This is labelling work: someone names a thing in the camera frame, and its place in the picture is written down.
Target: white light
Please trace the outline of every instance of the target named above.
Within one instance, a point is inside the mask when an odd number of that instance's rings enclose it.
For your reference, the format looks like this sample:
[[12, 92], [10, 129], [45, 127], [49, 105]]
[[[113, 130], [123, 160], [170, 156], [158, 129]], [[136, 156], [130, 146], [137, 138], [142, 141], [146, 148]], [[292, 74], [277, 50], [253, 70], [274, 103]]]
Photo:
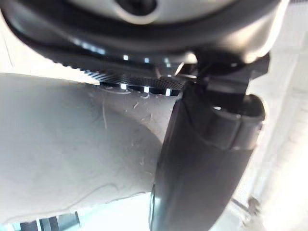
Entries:
[[190, 63], [190, 64], [196, 64], [196, 63], [198, 63], [198, 60], [197, 60], [196, 56], [193, 53], [189, 53], [187, 55], [187, 62]]
[[247, 54], [244, 59], [245, 59], [245, 63], [250, 64], [250, 63], [253, 63], [257, 59], [257, 56], [254, 53], [251, 53], [251, 54]]
[[86, 50], [88, 50], [88, 49], [90, 48], [90, 45], [87, 44], [87, 43], [85, 43], [85, 42], [83, 42], [83, 43], [81, 44], [81, 46], [82, 46], [83, 49], [86, 49]]
[[167, 89], [166, 90], [166, 96], [170, 96], [171, 95], [171, 90], [170, 89]]
[[144, 92], [145, 92], [145, 93], [149, 93], [149, 91], [150, 91], [150, 88], [149, 88], [149, 87], [144, 87]]
[[41, 226], [40, 226], [39, 219], [37, 219], [36, 222], [37, 222], [38, 231], [42, 231], [42, 228], [41, 228]]
[[105, 50], [104, 49], [97, 49], [97, 53], [98, 54], [105, 54]]
[[7, 230], [8, 231], [15, 231], [13, 225], [11, 225], [11, 224], [7, 225]]
[[75, 45], [77, 45], [77, 46], [80, 46], [80, 45], [81, 45], [81, 41], [80, 41], [79, 39], [76, 39], [76, 38], [73, 39], [73, 43], [74, 43]]
[[96, 47], [94, 47], [94, 46], [90, 46], [90, 51], [92, 51], [92, 52], [96, 52], [97, 50], [96, 50]]
[[183, 68], [184, 65], [185, 65], [185, 63], [181, 63], [181, 64], [179, 65], [177, 71], [176, 71], [175, 74], [174, 74], [175, 76], [178, 75], [178, 73], [181, 71], [181, 69]]
[[127, 89], [127, 86], [126, 86], [126, 84], [121, 84], [121, 85], [120, 85], [120, 88], [121, 88], [122, 90], [126, 90], [126, 89]]

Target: black plastic housing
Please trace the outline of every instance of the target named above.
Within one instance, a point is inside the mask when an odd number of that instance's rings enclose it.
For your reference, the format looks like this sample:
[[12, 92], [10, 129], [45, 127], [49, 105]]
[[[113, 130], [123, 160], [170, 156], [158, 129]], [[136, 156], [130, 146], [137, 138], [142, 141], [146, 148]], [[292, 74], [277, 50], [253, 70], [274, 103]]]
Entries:
[[237, 0], [219, 12], [165, 25], [112, 20], [63, 0], [1, 0], [0, 7], [14, 34], [46, 58], [107, 73], [98, 79], [103, 83], [165, 92], [181, 90], [183, 63], [246, 64], [264, 56], [285, 2]]
[[231, 112], [210, 99], [188, 84], [174, 106], [156, 170], [151, 231], [209, 230], [244, 173], [265, 119], [263, 104], [248, 95]]

